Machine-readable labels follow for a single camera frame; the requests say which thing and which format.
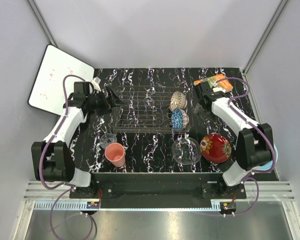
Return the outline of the blue triangle pattern bowl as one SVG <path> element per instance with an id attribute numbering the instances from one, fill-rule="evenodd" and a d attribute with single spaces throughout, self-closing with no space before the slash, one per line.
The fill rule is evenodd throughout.
<path id="1" fill-rule="evenodd" d="M 176 108 L 171 113 L 171 125 L 176 131 L 184 129 L 189 123 L 189 116 L 180 108 Z"/>

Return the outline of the red white patterned bowl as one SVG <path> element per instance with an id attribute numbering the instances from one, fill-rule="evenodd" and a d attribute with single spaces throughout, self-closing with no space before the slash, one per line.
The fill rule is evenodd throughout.
<path id="1" fill-rule="evenodd" d="M 169 109 L 173 112 L 175 109 L 184 110 L 187 106 L 187 98 L 180 91 L 175 91 L 170 99 Z"/>

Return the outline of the red floral plate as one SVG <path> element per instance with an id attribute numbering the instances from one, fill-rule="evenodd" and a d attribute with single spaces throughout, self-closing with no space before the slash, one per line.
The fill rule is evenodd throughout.
<path id="1" fill-rule="evenodd" d="M 224 163 L 232 155 L 230 142 L 220 134 L 206 135 L 200 142 L 202 156 L 211 163 Z"/>

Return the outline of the clear glass plate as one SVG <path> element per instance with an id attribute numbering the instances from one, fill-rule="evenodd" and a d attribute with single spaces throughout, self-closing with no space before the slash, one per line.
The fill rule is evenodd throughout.
<path id="1" fill-rule="evenodd" d="M 181 165 L 193 165 L 201 160 L 199 143 L 190 137 L 180 138 L 172 144 L 172 159 Z"/>

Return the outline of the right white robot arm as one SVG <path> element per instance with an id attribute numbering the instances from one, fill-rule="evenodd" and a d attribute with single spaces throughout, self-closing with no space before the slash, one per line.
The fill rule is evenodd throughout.
<path id="1" fill-rule="evenodd" d="M 220 118 L 236 135 L 235 162 L 222 174 L 223 182 L 217 185 L 218 195 L 226 199 L 252 173 L 270 173 L 275 169 L 277 152 L 272 127 L 245 115 L 231 98 L 221 90 L 214 91 L 207 81 L 196 82 L 194 90 L 198 98 L 195 110 Z"/>

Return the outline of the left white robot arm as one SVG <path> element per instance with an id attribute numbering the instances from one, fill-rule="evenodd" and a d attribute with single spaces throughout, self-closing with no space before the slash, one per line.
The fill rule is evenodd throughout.
<path id="1" fill-rule="evenodd" d="M 65 103 L 58 122 L 42 141 L 31 146 L 31 155 L 35 178 L 42 185 L 56 182 L 58 186 L 80 187 L 80 192 L 87 198 L 98 193 L 98 186 L 92 182 L 92 175 L 75 166 L 70 151 L 70 143 L 80 124 L 86 122 L 89 114 L 103 116 L 110 114 L 114 108 L 124 102 L 107 86 L 103 92 L 98 84 L 88 81 L 76 81 L 73 92 L 65 93 Z"/>

